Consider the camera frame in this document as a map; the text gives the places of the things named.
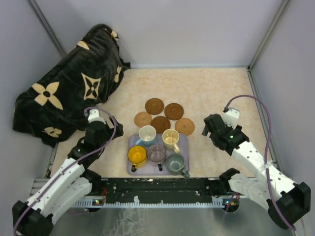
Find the light woven rattan coaster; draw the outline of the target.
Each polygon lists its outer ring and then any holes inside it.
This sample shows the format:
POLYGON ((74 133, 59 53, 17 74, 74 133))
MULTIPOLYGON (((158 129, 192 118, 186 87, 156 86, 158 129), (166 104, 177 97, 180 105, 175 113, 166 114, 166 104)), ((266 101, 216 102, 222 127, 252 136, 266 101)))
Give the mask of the light woven rattan coaster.
POLYGON ((185 134, 186 136, 191 135, 195 130, 195 125, 189 118, 181 118, 175 123, 175 130, 178 133, 185 134))
POLYGON ((147 112, 139 112, 135 117, 134 117, 134 123, 136 126, 142 128, 143 126, 150 125, 152 121, 152 116, 151 114, 147 112))

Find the cream yellow mug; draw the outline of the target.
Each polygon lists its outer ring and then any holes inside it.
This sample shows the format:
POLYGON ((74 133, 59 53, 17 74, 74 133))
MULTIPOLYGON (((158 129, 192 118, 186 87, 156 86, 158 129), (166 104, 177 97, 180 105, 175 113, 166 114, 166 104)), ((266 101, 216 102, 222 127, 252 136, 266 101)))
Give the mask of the cream yellow mug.
POLYGON ((167 129, 162 134, 163 145, 168 151, 180 153, 178 146, 179 139, 180 135, 175 129, 167 129))

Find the grey green mug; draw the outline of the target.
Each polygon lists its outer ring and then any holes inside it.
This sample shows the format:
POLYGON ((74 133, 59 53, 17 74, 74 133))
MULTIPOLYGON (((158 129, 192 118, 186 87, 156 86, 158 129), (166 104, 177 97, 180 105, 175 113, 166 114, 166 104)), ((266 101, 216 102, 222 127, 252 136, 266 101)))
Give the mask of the grey green mug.
POLYGON ((186 170, 185 159, 177 153, 170 155, 166 160, 166 168, 171 175, 183 176, 184 178, 189 178, 190 174, 186 170))

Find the dark brown wooden coaster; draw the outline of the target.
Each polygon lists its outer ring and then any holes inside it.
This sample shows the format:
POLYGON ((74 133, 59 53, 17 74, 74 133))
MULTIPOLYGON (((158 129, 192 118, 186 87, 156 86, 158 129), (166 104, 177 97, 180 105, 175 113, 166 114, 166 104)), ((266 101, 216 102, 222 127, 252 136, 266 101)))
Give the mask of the dark brown wooden coaster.
POLYGON ((164 113, 170 120, 179 120, 184 115, 184 108, 178 103, 170 103, 165 107, 164 113))
POLYGON ((158 115, 164 110, 164 102, 159 98, 151 98, 146 102, 145 109, 151 115, 158 115))
POLYGON ((150 125, 155 128, 158 134, 162 134, 165 130, 170 129, 171 127, 170 120, 164 116, 153 118, 150 125))

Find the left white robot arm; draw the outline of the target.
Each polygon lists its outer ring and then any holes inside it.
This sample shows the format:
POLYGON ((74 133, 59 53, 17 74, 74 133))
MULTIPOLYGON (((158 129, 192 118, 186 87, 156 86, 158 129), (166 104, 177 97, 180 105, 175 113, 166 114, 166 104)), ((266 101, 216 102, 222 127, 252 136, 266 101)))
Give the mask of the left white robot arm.
POLYGON ((85 136, 80 138, 59 170, 26 202, 12 208, 13 234, 48 236, 58 219, 82 197, 102 191, 101 176, 89 170, 105 147, 121 137, 123 125, 110 117, 113 127, 103 118, 90 118, 85 136))

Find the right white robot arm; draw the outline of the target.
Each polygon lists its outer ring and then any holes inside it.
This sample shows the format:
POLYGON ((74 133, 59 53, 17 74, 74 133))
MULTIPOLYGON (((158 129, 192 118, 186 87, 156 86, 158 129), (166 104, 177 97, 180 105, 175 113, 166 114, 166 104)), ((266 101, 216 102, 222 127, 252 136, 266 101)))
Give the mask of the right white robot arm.
POLYGON ((311 208, 311 189, 297 184, 267 162, 255 148, 241 126, 226 124, 219 114, 204 118, 203 136, 210 136, 214 146, 241 162, 253 175, 251 179, 235 168, 220 175, 224 194, 239 193, 264 208, 280 228, 294 230, 294 224, 311 208))

